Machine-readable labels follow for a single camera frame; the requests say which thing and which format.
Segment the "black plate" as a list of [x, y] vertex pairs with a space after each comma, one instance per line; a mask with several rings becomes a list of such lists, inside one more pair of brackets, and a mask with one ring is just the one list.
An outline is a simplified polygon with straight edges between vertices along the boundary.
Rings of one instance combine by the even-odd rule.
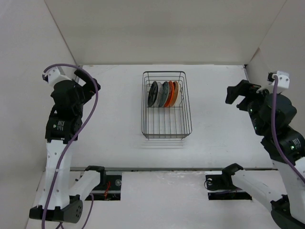
[[158, 84], [154, 81], [150, 87], [149, 94], [148, 94], [148, 107], [152, 107], [157, 99], [158, 94]]

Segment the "cream plate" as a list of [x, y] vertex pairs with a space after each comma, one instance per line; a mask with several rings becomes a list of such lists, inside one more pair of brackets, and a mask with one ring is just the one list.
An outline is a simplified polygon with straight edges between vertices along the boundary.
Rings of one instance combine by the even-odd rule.
[[179, 84], [177, 81], [174, 81], [173, 82], [173, 97], [169, 104], [170, 107], [173, 107], [175, 105], [177, 98], [178, 98], [178, 94], [179, 94]]

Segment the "clear glass plate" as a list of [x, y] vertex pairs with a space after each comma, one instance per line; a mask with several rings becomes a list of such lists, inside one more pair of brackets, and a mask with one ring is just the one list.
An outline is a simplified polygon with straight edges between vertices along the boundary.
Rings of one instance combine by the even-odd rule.
[[163, 97], [163, 84], [158, 82], [157, 86], [158, 86], [158, 90], [157, 90], [157, 97], [156, 97], [156, 100], [155, 100], [154, 105], [153, 105], [154, 107], [159, 107], [160, 100]]

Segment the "orange plate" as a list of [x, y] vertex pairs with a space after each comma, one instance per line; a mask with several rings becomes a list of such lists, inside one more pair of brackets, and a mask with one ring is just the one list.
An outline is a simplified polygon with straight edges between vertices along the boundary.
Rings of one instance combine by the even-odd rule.
[[170, 103], [172, 102], [173, 96], [174, 96], [175, 86], [174, 86], [173, 81], [168, 81], [168, 84], [169, 84], [169, 92], [168, 92], [168, 97], [167, 97], [167, 100], [164, 104], [164, 107], [169, 107], [170, 106]]

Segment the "blue patterned plate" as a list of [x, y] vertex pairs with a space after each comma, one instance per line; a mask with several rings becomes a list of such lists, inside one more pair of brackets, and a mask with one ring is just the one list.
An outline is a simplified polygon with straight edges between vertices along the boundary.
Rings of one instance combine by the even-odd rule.
[[169, 95], [169, 83], [165, 81], [163, 84], [163, 93], [161, 95], [160, 101], [159, 101], [159, 107], [163, 107], [168, 99]]

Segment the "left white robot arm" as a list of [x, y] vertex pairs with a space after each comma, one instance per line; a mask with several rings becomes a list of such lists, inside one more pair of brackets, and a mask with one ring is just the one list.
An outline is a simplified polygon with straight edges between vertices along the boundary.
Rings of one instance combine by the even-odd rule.
[[80, 85], [65, 75], [63, 64], [47, 67], [42, 78], [53, 87], [54, 106], [46, 124], [47, 162], [45, 183], [38, 204], [29, 211], [30, 219], [58, 223], [78, 223], [83, 203], [91, 191], [105, 187], [107, 178], [104, 167], [88, 166], [82, 177], [69, 186], [72, 150], [81, 130], [88, 123], [83, 121], [83, 106], [92, 97], [98, 97], [100, 85], [85, 70], [76, 66], [74, 74], [85, 83]]

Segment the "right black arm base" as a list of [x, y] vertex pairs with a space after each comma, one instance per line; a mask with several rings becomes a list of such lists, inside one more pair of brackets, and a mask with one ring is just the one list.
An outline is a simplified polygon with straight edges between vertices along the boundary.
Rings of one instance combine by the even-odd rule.
[[252, 200], [252, 197], [240, 188], [227, 182], [222, 171], [205, 172], [204, 187], [208, 200]]

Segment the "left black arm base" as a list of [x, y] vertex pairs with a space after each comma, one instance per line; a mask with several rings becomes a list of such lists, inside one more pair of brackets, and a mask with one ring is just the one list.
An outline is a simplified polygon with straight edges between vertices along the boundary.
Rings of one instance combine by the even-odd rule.
[[106, 183], [95, 187], [91, 194], [95, 201], [121, 200], [122, 172], [107, 171]]

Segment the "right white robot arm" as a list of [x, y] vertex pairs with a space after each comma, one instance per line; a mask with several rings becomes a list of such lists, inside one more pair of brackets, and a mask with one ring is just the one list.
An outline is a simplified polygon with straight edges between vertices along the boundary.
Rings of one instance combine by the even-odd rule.
[[262, 136], [261, 144], [279, 171], [286, 194], [272, 192], [262, 182], [246, 175], [239, 164], [222, 169], [218, 189], [241, 189], [263, 204], [272, 219], [281, 229], [303, 229], [305, 227], [305, 139], [290, 127], [297, 113], [292, 102], [277, 93], [278, 79], [273, 91], [259, 91], [261, 86], [241, 80], [236, 86], [227, 88], [226, 104], [232, 104], [238, 96], [244, 99], [237, 105], [247, 111], [254, 131]]

